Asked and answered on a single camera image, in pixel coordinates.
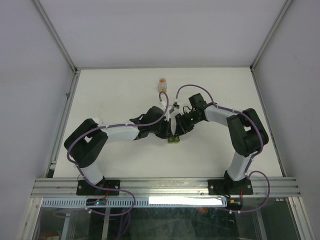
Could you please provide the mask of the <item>green pill box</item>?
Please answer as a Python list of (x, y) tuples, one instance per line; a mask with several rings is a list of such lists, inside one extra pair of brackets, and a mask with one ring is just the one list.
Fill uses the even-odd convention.
[(179, 136), (169, 137), (169, 138), (167, 138), (167, 142), (168, 142), (169, 144), (179, 143), (179, 142), (180, 142), (180, 137), (179, 137)]

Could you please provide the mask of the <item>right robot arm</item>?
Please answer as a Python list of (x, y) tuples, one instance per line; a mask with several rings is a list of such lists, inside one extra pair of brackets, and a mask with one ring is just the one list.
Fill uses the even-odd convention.
[(201, 94), (189, 99), (191, 110), (186, 112), (178, 103), (174, 103), (175, 136), (191, 132), (195, 125), (206, 121), (214, 122), (228, 128), (234, 149), (231, 165), (224, 172), (222, 179), (209, 179), (208, 193), (213, 196), (230, 198), (232, 195), (252, 195), (252, 185), (247, 176), (254, 157), (268, 144), (269, 136), (253, 108), (243, 111), (232, 110), (207, 103)]

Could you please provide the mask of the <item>clear bottle orange pills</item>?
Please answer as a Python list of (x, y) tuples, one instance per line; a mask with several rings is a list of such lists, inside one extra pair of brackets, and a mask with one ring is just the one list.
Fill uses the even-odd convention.
[(167, 92), (167, 81), (165, 78), (160, 78), (158, 82), (158, 92)]

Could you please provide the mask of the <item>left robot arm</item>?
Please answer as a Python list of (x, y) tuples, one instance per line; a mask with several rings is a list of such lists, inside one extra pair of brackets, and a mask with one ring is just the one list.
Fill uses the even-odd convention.
[(139, 117), (112, 125), (98, 124), (88, 118), (65, 140), (63, 145), (67, 150), (67, 159), (75, 164), (84, 177), (87, 188), (93, 194), (100, 194), (108, 187), (97, 163), (105, 144), (140, 140), (149, 134), (166, 139), (170, 110), (171, 106), (164, 109), (153, 106)]

